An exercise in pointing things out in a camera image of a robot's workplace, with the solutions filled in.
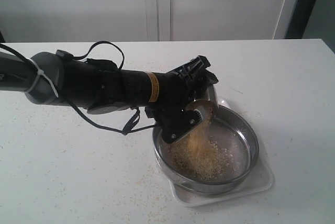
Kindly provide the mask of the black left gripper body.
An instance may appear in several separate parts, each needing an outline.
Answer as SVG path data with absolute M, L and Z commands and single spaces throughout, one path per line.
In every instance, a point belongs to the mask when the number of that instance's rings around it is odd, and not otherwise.
M 189 110 L 197 90 L 203 89 L 204 78 L 200 74 L 186 72 L 148 72 L 151 94 L 145 107 L 148 118 L 159 125 L 194 125 L 201 121 L 198 111 Z

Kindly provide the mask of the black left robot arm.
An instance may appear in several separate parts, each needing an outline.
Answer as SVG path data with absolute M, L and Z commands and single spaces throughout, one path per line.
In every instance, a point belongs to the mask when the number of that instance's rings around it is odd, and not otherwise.
M 143 107 L 149 118 L 177 118 L 217 83 L 209 61 L 197 56 L 167 73 L 125 70 L 110 60 L 40 52 L 27 59 L 1 53 L 1 90 L 21 92 L 38 105 L 76 106 L 89 114 Z

